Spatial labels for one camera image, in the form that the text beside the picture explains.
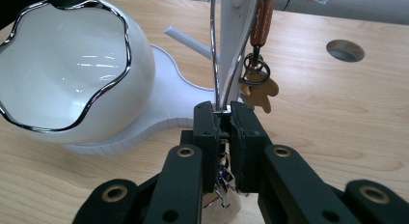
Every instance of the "white lamp base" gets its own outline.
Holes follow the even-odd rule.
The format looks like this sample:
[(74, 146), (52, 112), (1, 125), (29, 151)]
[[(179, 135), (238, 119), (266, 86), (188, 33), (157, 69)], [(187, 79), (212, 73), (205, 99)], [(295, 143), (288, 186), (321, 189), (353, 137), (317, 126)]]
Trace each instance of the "white lamp base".
[(156, 73), (150, 99), (129, 126), (103, 140), (82, 145), (64, 145), (79, 154), (111, 154), (135, 147), (154, 133), (172, 127), (192, 127), (193, 108), (214, 101), (213, 89), (200, 87), (184, 78), (172, 56), (152, 45)]

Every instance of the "white bowl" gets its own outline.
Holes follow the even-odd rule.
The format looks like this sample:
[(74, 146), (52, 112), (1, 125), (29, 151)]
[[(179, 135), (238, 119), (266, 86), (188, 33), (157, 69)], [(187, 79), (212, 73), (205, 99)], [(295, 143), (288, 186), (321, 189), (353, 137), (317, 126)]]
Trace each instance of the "white bowl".
[(154, 79), (145, 34), (104, 0), (26, 8), (0, 45), (0, 63), (4, 118), (58, 144), (94, 142), (123, 129), (143, 110)]

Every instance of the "keychain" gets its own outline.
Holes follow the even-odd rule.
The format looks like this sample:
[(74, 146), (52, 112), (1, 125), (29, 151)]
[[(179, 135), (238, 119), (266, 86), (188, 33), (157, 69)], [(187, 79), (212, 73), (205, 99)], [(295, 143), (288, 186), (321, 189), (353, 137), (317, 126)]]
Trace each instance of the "keychain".
[(265, 113), (271, 112), (268, 96), (279, 93), (277, 83), (270, 77), (270, 68), (259, 54), (267, 41), (273, 15), (274, 0), (259, 0), (258, 11), (250, 35), (253, 53), (244, 59), (245, 72), (239, 79), (243, 101), (251, 107), (261, 106)]

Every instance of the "brown leather strap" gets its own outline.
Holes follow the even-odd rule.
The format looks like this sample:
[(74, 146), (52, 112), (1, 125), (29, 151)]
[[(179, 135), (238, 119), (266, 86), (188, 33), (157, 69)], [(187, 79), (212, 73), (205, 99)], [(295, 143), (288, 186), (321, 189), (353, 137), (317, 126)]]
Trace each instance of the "brown leather strap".
[(274, 0), (259, 0), (258, 10), (250, 35), (252, 46), (265, 45), (273, 16)]

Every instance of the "wooden table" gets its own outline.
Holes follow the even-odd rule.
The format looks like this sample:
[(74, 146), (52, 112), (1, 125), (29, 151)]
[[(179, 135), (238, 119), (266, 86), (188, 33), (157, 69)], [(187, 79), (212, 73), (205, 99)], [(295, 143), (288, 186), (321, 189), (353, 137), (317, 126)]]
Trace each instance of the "wooden table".
[[(108, 1), (169, 51), (189, 80), (212, 86), (210, 62), (163, 34), (174, 25), (209, 43), (208, 3)], [(0, 32), (2, 40), (9, 30)], [(338, 39), (357, 43), (365, 58), (345, 63), (331, 57), (325, 46)], [(281, 87), (270, 100), (271, 114), (256, 110), (274, 143), (297, 150), (337, 188), (368, 179), (409, 201), (409, 26), (275, 12), (262, 55)], [(81, 155), (0, 119), (0, 222), (69, 223), (101, 183), (142, 183), (159, 172), (179, 134), (180, 128), (169, 129), (122, 153)], [(241, 199), (232, 223), (262, 223), (257, 195)]]

